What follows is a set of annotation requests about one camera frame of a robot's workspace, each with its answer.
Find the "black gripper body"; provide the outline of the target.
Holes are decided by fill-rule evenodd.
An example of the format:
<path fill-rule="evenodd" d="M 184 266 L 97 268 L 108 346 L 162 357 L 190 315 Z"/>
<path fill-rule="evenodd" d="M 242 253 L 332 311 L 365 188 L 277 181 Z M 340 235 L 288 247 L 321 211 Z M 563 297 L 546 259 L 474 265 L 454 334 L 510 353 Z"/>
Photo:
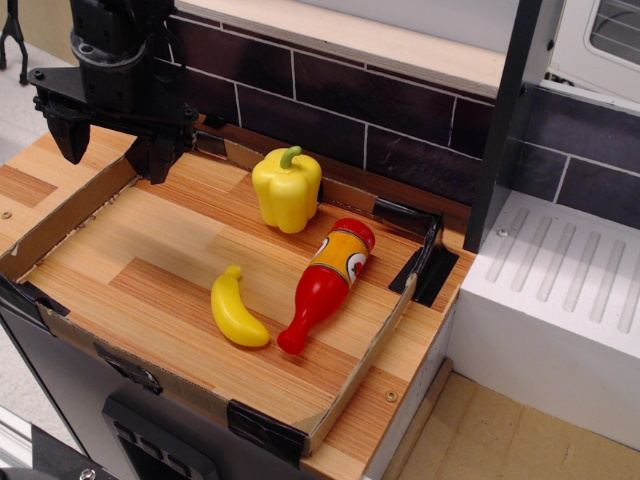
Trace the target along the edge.
<path fill-rule="evenodd" d="M 28 73 L 36 88 L 36 110 L 44 118 L 48 113 L 83 116 L 90 127 L 167 138 L 191 149 L 198 112 L 168 89 L 185 67 L 167 76 L 157 73 L 153 51 L 159 43 L 169 44 L 178 57 L 184 56 L 176 37 L 166 29 L 152 31 L 123 53 L 73 32 L 71 47 L 79 61 L 77 67 L 36 68 Z"/>

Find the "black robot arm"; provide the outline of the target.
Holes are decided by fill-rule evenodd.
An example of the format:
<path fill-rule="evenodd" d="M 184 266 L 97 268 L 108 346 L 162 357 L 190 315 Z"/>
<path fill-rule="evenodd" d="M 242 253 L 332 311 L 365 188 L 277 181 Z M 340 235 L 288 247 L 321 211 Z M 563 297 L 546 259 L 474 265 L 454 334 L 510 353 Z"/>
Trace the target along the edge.
<path fill-rule="evenodd" d="M 154 69 L 155 42 L 175 40 L 165 25 L 174 11 L 172 1 L 72 2 L 78 66 L 28 74 L 35 108 L 68 161 L 81 161 L 93 126 L 134 136 L 125 157 L 152 184 L 192 150 L 198 112 Z"/>

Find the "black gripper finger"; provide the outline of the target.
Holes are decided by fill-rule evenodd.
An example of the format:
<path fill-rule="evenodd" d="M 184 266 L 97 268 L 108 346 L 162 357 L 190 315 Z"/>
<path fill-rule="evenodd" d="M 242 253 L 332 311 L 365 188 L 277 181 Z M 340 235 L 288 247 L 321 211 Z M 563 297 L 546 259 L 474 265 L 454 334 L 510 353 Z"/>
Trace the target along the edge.
<path fill-rule="evenodd" d="M 161 184 L 183 153 L 183 146 L 170 139 L 138 137 L 126 151 L 125 158 L 139 176 L 151 184 Z"/>
<path fill-rule="evenodd" d="M 87 117 L 65 118 L 55 113 L 45 115 L 49 131 L 63 157 L 74 165 L 83 158 L 90 141 Z"/>

